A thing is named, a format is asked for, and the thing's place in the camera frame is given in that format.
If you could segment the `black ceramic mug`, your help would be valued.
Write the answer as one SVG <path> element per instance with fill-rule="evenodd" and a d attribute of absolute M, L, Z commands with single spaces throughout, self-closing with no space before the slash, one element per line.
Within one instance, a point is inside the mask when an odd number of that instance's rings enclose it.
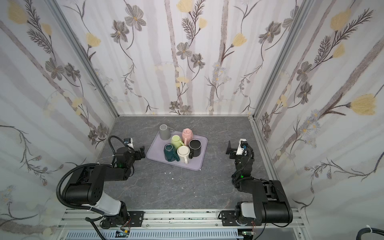
<path fill-rule="evenodd" d="M 192 139 L 189 142 L 189 149 L 190 149 L 189 158 L 192 159 L 192 158 L 199 157 L 201 154 L 201 147 L 202 147 L 202 143 L 199 140 Z"/>

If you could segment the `cream mug red inside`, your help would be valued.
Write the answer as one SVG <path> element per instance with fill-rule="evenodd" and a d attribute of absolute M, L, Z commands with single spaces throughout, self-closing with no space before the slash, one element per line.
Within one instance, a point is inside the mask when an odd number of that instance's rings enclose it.
<path fill-rule="evenodd" d="M 184 162 L 185 164 L 188 164 L 190 161 L 189 155 L 190 155 L 190 148 L 188 146 L 181 146 L 177 149 L 177 154 L 180 158 L 181 162 Z"/>

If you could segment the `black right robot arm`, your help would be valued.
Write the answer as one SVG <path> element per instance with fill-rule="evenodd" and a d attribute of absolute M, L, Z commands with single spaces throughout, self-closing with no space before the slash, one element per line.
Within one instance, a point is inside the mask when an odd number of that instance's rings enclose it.
<path fill-rule="evenodd" d="M 235 161 L 232 185 L 241 193 L 252 196 L 251 202 L 238 202 L 235 210 L 222 211 L 223 226 L 261 226 L 262 224 L 283 224 L 293 221 L 293 210 L 277 180 L 257 179 L 252 176 L 255 153 L 245 139 L 240 139 L 237 148 L 228 142 L 226 154 Z"/>

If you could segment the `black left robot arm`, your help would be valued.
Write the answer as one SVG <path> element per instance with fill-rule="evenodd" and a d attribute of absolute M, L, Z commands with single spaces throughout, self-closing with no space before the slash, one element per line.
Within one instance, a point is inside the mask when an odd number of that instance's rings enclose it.
<path fill-rule="evenodd" d="M 138 151 L 124 147 L 114 155 L 113 164 L 84 164 L 67 172 L 57 185 L 59 202 L 71 209 L 88 210 L 101 216 L 101 227 L 125 227 L 132 222 L 124 202 L 104 192 L 105 182 L 126 181 L 134 174 L 135 161 L 146 157 L 145 147 Z"/>

